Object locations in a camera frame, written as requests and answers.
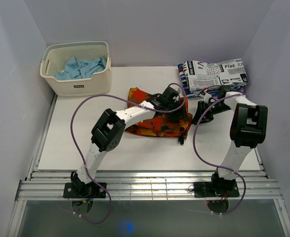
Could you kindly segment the orange camouflage trousers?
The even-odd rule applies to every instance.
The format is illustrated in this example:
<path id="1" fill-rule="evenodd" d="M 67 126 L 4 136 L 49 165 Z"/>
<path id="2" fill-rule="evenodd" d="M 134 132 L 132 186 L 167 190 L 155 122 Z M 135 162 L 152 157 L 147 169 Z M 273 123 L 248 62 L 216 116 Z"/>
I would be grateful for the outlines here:
<path id="1" fill-rule="evenodd" d="M 163 92 L 164 102 L 169 97 L 168 94 L 172 95 L 172 88 L 167 87 L 166 90 Z M 155 99 L 158 98 L 160 94 L 149 94 L 140 90 L 139 88 L 130 88 L 128 93 L 128 101 L 133 103 L 140 104 L 146 99 L 154 97 Z M 188 100 L 185 101 L 185 106 L 188 111 Z M 128 128 L 125 129 L 125 132 L 137 136 L 143 137 L 171 137 L 171 138 L 178 138 L 178 142 L 180 145 L 184 144 L 184 140 L 187 138 L 188 131 L 192 124 L 193 115 L 189 113 L 190 121 L 181 121 L 180 123 L 168 122 L 162 116 L 155 115 L 151 119 L 144 120 L 142 122 L 138 122 Z"/>

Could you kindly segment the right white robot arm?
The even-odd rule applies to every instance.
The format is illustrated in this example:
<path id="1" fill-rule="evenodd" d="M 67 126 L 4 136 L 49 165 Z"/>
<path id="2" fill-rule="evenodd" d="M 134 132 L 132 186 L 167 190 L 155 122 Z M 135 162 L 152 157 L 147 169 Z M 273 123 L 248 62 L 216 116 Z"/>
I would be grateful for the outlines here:
<path id="1" fill-rule="evenodd" d="M 192 120 L 194 125 L 211 122 L 214 115 L 229 110 L 234 115 L 229 133 L 231 143 L 222 164 L 216 167 L 211 181 L 194 183 L 194 191 L 199 197 L 225 194 L 237 197 L 237 172 L 246 156 L 265 140 L 268 108 L 251 102 L 229 86 L 220 86 L 215 99 L 207 92 L 203 96 Z"/>

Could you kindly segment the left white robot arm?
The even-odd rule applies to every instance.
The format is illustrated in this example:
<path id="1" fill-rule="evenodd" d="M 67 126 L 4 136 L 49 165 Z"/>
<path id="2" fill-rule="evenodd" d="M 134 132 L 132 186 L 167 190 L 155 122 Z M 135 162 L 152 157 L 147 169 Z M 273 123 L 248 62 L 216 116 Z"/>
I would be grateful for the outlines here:
<path id="1" fill-rule="evenodd" d="M 121 111 L 112 111 L 106 109 L 96 122 L 91 130 L 91 144 L 86 156 L 83 155 L 79 148 L 73 131 L 73 123 L 75 116 L 80 107 L 89 99 L 96 98 L 98 95 L 93 95 L 82 101 L 75 109 L 70 123 L 70 132 L 74 144 L 79 151 L 83 160 L 80 169 L 71 174 L 71 184 L 73 190 L 80 197 L 87 197 L 92 192 L 91 183 L 96 186 L 106 189 L 104 186 L 95 181 L 95 174 L 106 154 L 112 151 L 120 142 L 123 132 L 126 128 L 147 119 L 152 119 L 163 114 L 184 114 L 185 103 L 187 97 L 183 97 L 180 102 L 179 93 L 168 86 L 163 94 L 152 95 L 140 104 L 119 98 L 114 95 L 100 94 L 100 97 L 111 97 L 123 102 L 132 104 L 131 108 Z"/>

